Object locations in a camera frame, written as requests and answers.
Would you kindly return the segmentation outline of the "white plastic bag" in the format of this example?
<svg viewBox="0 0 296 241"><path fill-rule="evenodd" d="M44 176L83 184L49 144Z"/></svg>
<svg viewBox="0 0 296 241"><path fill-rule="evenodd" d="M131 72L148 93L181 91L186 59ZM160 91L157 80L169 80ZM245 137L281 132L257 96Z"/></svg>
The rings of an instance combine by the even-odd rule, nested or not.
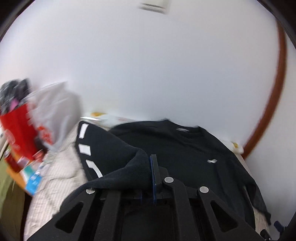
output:
<svg viewBox="0 0 296 241"><path fill-rule="evenodd" d="M47 85L26 97L34 128L43 145L56 152L81 117L79 95L66 82Z"/></svg>

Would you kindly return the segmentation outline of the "dark patterned clothes pile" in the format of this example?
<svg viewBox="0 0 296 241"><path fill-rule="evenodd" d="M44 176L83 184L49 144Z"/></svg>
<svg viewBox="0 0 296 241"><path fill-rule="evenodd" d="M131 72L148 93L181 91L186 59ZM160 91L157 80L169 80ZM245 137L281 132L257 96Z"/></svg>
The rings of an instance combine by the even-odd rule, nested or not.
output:
<svg viewBox="0 0 296 241"><path fill-rule="evenodd" d="M30 92L31 85L28 78L5 82L1 86L1 115L22 106Z"/></svg>

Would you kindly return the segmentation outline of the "brown wooden door frame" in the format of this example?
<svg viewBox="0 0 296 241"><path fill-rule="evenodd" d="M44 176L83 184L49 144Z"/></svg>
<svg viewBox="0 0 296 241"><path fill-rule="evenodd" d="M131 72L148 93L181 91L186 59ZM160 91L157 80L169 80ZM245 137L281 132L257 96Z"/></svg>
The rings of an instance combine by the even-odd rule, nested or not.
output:
<svg viewBox="0 0 296 241"><path fill-rule="evenodd" d="M278 33L279 51L273 88L270 92L268 102L265 106L261 119L258 121L253 134L250 136L244 146L244 153L242 154L243 159L246 159L252 153L256 145L263 137L270 122L272 121L278 103L280 102L280 97L285 83L285 76L287 71L287 39L285 37L285 30L278 20L276 21L276 26Z"/></svg>

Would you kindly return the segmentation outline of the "light blue package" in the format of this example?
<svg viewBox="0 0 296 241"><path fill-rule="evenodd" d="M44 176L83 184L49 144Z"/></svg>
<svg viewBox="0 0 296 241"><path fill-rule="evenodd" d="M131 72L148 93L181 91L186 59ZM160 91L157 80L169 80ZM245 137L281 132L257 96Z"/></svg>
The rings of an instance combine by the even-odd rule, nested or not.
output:
<svg viewBox="0 0 296 241"><path fill-rule="evenodd" d="M24 172L26 174L25 190L30 196L34 196L37 192L42 179L45 177L45 174L48 171L48 168L49 163L45 162L32 162L26 166L26 168L24 168Z"/></svg>

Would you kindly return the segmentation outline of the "white ceiling vent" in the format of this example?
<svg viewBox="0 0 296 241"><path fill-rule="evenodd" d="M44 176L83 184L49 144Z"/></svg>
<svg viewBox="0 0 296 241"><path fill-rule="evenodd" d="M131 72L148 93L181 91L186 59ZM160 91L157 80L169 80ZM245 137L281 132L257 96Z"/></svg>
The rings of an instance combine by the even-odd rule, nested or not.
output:
<svg viewBox="0 0 296 241"><path fill-rule="evenodd" d="M140 9L166 14L170 6L170 0L145 0L139 4Z"/></svg>

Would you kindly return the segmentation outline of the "red paper bag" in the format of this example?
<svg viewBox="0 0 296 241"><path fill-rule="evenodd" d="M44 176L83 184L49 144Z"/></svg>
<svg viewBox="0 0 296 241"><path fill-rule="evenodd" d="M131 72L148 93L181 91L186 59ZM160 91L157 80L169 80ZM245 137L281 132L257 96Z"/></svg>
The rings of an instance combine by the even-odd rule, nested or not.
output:
<svg viewBox="0 0 296 241"><path fill-rule="evenodd" d="M7 114L2 114L1 124L12 150L12 156L16 161L22 157L30 162L42 163L44 161L47 150L33 126L27 103Z"/></svg>

